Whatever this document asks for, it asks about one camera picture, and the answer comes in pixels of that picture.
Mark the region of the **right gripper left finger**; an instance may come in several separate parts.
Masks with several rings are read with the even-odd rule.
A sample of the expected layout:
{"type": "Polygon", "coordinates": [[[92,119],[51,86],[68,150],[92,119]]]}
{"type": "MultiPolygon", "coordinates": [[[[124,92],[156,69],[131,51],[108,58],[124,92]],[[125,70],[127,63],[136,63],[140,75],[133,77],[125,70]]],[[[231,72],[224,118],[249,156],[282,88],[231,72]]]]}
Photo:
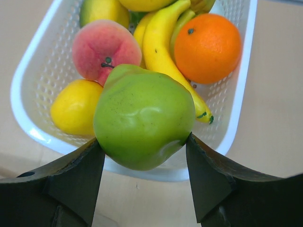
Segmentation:
{"type": "Polygon", "coordinates": [[[90,227],[105,153],[96,139],[16,178],[0,181],[2,227],[90,227]]]}

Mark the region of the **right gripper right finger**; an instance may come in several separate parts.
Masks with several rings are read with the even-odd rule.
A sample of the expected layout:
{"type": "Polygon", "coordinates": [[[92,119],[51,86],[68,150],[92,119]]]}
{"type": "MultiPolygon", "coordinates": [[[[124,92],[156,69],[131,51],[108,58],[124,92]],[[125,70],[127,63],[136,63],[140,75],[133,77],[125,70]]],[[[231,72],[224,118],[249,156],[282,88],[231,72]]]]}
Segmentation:
{"type": "Polygon", "coordinates": [[[300,227],[303,176],[247,168],[190,134],[186,157],[196,221],[203,227],[300,227]]]}

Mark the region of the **green pear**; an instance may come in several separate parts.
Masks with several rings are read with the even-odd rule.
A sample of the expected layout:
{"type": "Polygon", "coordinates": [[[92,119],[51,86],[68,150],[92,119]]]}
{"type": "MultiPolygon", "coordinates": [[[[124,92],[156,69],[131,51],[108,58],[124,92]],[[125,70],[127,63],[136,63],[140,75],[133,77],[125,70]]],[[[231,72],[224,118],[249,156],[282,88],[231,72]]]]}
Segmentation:
{"type": "Polygon", "coordinates": [[[147,171],[185,145],[195,118],[193,98],[183,85],[165,74],[121,64],[104,84],[93,127],[112,160],[147,171]]]}

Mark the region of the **orange fruit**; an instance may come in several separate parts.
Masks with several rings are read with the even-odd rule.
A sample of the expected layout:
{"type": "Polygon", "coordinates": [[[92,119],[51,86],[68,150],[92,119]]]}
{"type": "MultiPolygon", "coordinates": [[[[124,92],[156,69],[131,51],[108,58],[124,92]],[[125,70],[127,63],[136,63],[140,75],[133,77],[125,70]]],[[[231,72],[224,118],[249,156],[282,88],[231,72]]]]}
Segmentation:
{"type": "Polygon", "coordinates": [[[221,15],[206,13],[188,21],[174,43],[176,66],[185,78],[211,84],[227,77],[241,58],[238,28],[221,15]]]}

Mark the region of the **pink peach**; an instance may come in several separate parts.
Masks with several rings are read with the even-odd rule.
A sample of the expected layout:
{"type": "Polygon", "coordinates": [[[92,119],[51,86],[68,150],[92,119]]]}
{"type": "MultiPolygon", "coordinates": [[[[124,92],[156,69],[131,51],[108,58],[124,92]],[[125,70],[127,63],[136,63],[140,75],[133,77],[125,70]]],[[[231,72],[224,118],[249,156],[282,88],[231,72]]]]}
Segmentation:
{"type": "Polygon", "coordinates": [[[75,35],[72,60],[83,78],[103,86],[115,66],[139,66],[142,51],[128,29],[115,21],[100,19],[86,24],[75,35]]]}

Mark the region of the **yellow lemon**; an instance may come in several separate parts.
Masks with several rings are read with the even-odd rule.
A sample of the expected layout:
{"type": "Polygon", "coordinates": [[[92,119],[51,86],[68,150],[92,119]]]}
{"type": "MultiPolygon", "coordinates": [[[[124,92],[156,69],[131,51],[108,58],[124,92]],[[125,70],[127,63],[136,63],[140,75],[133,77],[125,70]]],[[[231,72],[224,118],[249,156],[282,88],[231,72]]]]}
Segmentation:
{"type": "Polygon", "coordinates": [[[103,87],[77,79],[65,87],[50,108],[54,125],[71,135],[93,136],[93,116],[103,87]]]}

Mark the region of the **white perforated plastic basket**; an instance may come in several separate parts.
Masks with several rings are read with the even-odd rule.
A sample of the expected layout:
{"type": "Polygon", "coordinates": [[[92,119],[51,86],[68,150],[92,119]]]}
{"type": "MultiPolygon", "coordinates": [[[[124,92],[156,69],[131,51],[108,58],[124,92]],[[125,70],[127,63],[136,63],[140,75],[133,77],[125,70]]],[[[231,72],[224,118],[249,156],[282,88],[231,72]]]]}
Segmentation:
{"type": "MultiPolygon", "coordinates": [[[[55,0],[33,37],[13,77],[11,106],[20,127],[34,140],[62,154],[68,154],[89,140],[69,135],[55,127],[50,107],[57,95],[79,79],[71,48],[79,31],[80,0],[55,0]]],[[[193,134],[225,155],[239,122],[247,80],[257,10],[255,0],[217,0],[211,9],[231,21],[242,41],[241,58],[235,70],[213,84],[191,81],[194,90],[211,110],[212,124],[196,120],[193,134]]]]}

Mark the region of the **yellow banana bunch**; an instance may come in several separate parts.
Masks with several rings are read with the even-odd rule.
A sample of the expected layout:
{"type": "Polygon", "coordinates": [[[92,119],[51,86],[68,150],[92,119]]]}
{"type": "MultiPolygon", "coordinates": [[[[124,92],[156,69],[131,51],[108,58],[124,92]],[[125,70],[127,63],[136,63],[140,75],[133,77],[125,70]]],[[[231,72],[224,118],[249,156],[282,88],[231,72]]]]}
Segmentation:
{"type": "Polygon", "coordinates": [[[214,116],[211,110],[179,71],[169,51],[177,19],[189,6],[190,1],[178,0],[162,9],[149,12],[150,20],[143,34],[142,52],[146,69],[164,73],[183,85],[194,100],[196,120],[212,124],[214,116]]]}

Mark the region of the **green yellow mango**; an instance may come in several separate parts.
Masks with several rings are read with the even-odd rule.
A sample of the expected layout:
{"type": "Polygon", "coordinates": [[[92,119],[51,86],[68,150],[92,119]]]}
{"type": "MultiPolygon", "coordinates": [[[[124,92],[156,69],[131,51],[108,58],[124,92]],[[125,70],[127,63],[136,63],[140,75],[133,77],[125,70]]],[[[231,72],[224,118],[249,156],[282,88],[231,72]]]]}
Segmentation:
{"type": "Polygon", "coordinates": [[[99,19],[113,20],[128,29],[130,13],[118,0],[84,0],[80,8],[80,27],[99,19]]]}

